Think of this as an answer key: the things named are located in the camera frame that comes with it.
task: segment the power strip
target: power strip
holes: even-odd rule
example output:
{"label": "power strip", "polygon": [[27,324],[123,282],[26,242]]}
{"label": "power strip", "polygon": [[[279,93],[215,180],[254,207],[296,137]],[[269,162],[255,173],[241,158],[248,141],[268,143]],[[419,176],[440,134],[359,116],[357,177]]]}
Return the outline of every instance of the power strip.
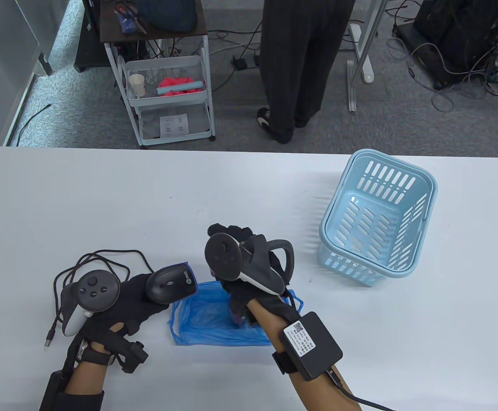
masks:
{"label": "power strip", "polygon": [[261,65],[261,56],[259,54],[254,54],[252,60],[253,60],[252,66],[249,66],[247,60],[245,60],[244,57],[237,59],[235,56],[232,56],[232,60],[230,62],[232,63],[232,66],[236,71],[243,71],[251,68],[254,69]]}

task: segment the person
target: person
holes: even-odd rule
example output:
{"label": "person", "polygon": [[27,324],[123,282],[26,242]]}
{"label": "person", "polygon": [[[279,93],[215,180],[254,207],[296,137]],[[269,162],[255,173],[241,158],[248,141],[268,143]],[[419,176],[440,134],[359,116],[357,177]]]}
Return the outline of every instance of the person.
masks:
{"label": "person", "polygon": [[264,0],[261,78],[269,107],[259,125],[287,144],[321,109],[355,0]]}
{"label": "person", "polygon": [[[238,241],[244,241],[253,235],[250,229],[241,229],[235,226],[226,228],[218,224],[211,226],[208,234],[212,235],[216,232],[228,233]],[[280,275],[283,275],[284,272],[277,256],[270,252],[269,257],[271,267]],[[100,339],[98,336],[101,333],[95,333],[92,330],[106,326],[107,331],[110,328],[111,332],[125,335],[127,333],[126,323],[135,320],[140,325],[151,315],[164,310],[167,306],[152,307],[150,305],[152,303],[145,299],[144,287],[147,276],[149,274],[140,274],[122,283],[120,296],[116,304],[111,309],[97,313],[88,319],[83,325],[80,334],[97,335],[97,339]],[[293,319],[300,317],[296,309],[284,303],[278,296],[267,294],[241,280],[220,280],[220,283],[231,296],[231,309],[237,313],[248,309],[268,335],[276,352],[284,352],[285,348],[279,339],[279,335],[285,327],[293,322]],[[89,347],[105,357],[110,355],[110,352],[98,341],[91,341]],[[341,379],[342,385],[349,391],[338,370],[335,367],[333,367],[333,370]],[[82,358],[82,361],[79,362],[77,368],[71,374],[64,390],[57,394],[52,410],[99,411],[104,397],[103,387],[106,373],[106,364],[86,362]],[[278,378],[281,376],[282,374],[278,370]],[[289,374],[289,377],[296,393],[308,411],[361,411],[359,404],[345,397],[325,374],[312,381],[305,381],[299,372],[293,372]]]}

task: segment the paper cup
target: paper cup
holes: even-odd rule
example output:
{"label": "paper cup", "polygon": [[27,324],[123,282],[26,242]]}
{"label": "paper cup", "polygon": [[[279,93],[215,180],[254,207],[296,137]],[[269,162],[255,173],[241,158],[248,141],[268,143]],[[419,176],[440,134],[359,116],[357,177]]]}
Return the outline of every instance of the paper cup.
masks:
{"label": "paper cup", "polygon": [[145,95],[145,77],[142,74],[129,76],[129,84],[131,84],[135,96],[142,97]]}

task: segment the computer tower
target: computer tower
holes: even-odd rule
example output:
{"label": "computer tower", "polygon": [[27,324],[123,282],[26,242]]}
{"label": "computer tower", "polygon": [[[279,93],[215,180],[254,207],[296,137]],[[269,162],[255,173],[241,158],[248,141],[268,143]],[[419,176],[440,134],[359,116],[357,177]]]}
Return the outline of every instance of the computer tower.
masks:
{"label": "computer tower", "polygon": [[491,58],[498,45],[498,0],[423,0],[415,21],[394,26],[409,52],[427,68],[434,87],[442,89],[462,81],[454,73],[478,70]]}

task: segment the pink cloth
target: pink cloth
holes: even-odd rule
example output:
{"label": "pink cloth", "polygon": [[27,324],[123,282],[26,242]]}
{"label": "pink cloth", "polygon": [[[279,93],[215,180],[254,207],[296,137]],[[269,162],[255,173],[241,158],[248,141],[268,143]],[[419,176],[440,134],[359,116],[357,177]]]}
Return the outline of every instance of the pink cloth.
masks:
{"label": "pink cloth", "polygon": [[[166,77],[161,81],[159,87],[170,87],[170,86],[176,86],[177,84],[185,84],[193,82],[194,79],[191,77],[179,77],[179,78]],[[184,92],[167,92],[164,95],[171,96],[177,94],[189,94],[191,92],[200,92],[202,90],[203,90],[202,88],[194,88],[193,90],[185,90]]]}

